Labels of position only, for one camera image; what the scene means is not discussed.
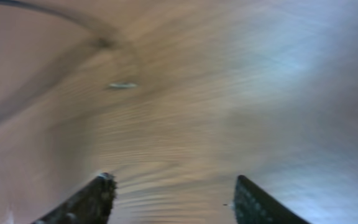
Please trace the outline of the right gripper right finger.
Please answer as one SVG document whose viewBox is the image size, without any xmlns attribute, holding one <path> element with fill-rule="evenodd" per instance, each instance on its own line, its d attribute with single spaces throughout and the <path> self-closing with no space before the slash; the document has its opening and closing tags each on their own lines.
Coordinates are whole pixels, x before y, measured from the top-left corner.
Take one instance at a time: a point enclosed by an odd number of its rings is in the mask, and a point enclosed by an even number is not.
<svg viewBox="0 0 358 224">
<path fill-rule="evenodd" d="M 237 177 L 232 204 L 237 224 L 308 224 L 244 175 Z"/>
</svg>

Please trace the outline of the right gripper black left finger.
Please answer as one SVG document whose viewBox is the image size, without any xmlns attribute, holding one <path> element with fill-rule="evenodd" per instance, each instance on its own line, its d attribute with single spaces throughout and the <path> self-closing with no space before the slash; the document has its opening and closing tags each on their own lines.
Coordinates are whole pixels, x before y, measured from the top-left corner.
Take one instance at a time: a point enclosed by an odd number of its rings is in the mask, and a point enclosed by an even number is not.
<svg viewBox="0 0 358 224">
<path fill-rule="evenodd" d="M 32 224 L 107 224 L 115 198 L 114 176 L 103 172 Z"/>
</svg>

